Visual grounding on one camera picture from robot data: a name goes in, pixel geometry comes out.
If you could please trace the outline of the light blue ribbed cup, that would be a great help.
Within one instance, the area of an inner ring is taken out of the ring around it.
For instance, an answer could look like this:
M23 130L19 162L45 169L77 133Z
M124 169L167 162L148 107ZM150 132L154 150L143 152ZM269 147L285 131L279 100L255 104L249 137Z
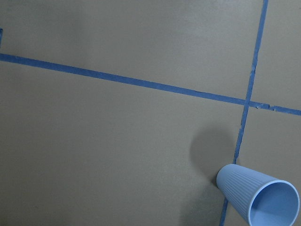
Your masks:
M251 226L291 226L297 219L299 194L285 180L228 164L219 170L216 184Z

